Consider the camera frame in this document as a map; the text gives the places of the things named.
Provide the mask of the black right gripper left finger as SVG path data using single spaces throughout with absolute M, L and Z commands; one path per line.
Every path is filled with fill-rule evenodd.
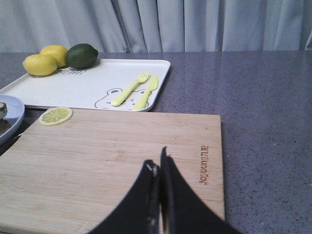
M 159 167 L 152 160 L 144 161 L 127 195 L 90 233 L 158 234 L 159 188 Z

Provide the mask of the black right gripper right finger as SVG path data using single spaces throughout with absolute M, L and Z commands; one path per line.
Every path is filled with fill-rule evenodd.
M 165 234 L 238 234 L 197 196 L 166 147 L 160 157 L 160 204 Z

